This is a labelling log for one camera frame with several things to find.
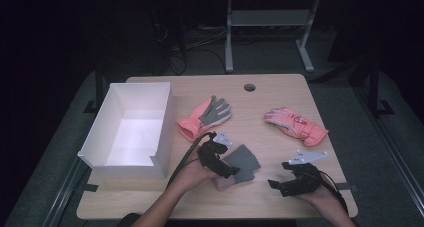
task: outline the hole in table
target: hole in table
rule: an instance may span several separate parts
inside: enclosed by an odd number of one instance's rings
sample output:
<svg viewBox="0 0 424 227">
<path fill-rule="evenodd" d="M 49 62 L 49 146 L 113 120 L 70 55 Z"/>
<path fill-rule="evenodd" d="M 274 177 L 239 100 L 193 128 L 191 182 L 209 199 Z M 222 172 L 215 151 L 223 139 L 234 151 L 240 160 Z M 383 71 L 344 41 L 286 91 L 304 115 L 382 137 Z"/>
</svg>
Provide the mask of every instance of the hole in table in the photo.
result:
<svg viewBox="0 0 424 227">
<path fill-rule="evenodd" d="M 253 92 L 255 91 L 256 86 L 253 84 L 245 84 L 244 85 L 244 90 L 248 91 L 248 92 Z"/>
</svg>

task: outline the glove cuff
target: glove cuff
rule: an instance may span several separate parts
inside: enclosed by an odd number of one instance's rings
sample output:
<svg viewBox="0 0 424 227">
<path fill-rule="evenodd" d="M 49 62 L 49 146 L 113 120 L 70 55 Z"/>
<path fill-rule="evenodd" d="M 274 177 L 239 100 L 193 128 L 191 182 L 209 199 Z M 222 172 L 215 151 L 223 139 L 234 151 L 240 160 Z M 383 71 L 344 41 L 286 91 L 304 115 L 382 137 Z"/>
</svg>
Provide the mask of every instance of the glove cuff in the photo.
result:
<svg viewBox="0 0 424 227">
<path fill-rule="evenodd" d="M 189 141 L 195 141 L 202 133 L 212 126 L 203 126 L 197 118 L 182 119 L 177 122 L 177 129 Z"/>
<path fill-rule="evenodd" d="M 324 127 L 315 125 L 309 133 L 308 138 L 304 140 L 304 144 L 307 147 L 315 146 L 319 144 L 327 134 L 328 130 Z"/>
</svg>

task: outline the white box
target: white box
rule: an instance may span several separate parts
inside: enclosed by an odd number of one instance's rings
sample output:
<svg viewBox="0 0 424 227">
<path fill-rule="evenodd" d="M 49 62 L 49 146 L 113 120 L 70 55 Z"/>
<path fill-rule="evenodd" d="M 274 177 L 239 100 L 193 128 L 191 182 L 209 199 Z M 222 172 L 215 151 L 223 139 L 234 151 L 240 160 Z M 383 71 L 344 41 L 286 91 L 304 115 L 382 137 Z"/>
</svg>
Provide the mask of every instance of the white box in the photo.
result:
<svg viewBox="0 0 424 227">
<path fill-rule="evenodd" d="M 102 178 L 165 178 L 175 119 L 170 83 L 111 84 L 78 156 Z"/>
</svg>

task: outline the pink glove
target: pink glove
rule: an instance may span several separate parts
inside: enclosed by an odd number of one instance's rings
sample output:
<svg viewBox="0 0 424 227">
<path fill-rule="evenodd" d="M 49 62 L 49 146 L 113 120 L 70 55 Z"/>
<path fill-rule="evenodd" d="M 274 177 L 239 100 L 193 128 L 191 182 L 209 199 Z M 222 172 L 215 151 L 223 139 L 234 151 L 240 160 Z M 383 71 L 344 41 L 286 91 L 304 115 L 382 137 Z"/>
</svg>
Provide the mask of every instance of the pink glove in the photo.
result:
<svg viewBox="0 0 424 227">
<path fill-rule="evenodd" d="M 216 101 L 216 96 L 212 95 L 196 107 L 188 119 L 177 122 L 178 131 L 188 140 L 194 141 L 206 130 L 222 124 L 230 117 L 230 105 L 225 102 L 225 99 Z"/>
<path fill-rule="evenodd" d="M 265 121 L 276 124 L 288 136 L 304 140 L 308 147 L 317 145 L 328 133 L 324 127 L 286 107 L 269 111 L 265 114 Z"/>
</svg>

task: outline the black device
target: black device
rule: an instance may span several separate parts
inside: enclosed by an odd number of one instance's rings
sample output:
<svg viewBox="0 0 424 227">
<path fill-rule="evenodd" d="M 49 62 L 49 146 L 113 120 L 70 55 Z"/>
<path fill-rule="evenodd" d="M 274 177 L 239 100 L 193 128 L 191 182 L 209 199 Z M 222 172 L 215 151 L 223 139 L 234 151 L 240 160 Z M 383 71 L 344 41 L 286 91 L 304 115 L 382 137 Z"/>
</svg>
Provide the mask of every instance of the black device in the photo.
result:
<svg viewBox="0 0 424 227">
<path fill-rule="evenodd" d="M 228 178 L 230 175 L 237 174 L 240 168 L 228 166 L 220 160 L 220 155 L 227 152 L 227 150 L 227 146 L 216 143 L 213 141 L 212 137 L 200 146 L 197 150 L 197 154 L 199 155 L 200 162 L 203 166 L 208 167 L 210 170 L 224 178 Z"/>
<path fill-rule="evenodd" d="M 346 201 L 340 194 L 334 181 L 326 173 L 320 171 L 311 163 L 290 165 L 288 162 L 283 162 L 282 165 L 284 169 L 291 170 L 296 179 L 283 183 L 275 180 L 268 180 L 271 188 L 280 190 L 281 194 L 286 197 L 312 193 L 317 190 L 320 185 L 323 185 L 337 198 L 346 213 L 348 213 Z M 333 182 L 334 188 L 322 178 L 321 174 L 325 174 Z"/>
<path fill-rule="evenodd" d="M 213 138 L 217 136 L 215 132 L 213 133 L 207 132 L 205 134 L 202 134 L 199 138 L 197 138 L 193 142 L 193 144 L 190 146 L 190 148 L 187 150 L 186 154 L 181 159 L 177 168 L 175 168 L 174 173 L 172 173 L 171 177 L 169 178 L 167 187 L 171 184 L 171 182 L 177 176 L 178 172 L 180 172 L 181 169 L 184 168 L 188 157 L 205 136 L 209 136 L 209 140 L 205 141 L 202 144 L 202 146 L 200 146 L 199 149 L 197 150 L 200 163 L 203 165 L 203 167 L 209 168 L 210 170 L 217 173 L 219 176 L 223 176 L 224 178 L 228 178 L 230 177 L 230 175 L 235 175 L 238 173 L 240 168 L 237 168 L 234 166 L 228 166 L 222 160 L 220 160 L 220 155 L 227 152 L 228 147 L 213 141 Z"/>
</svg>

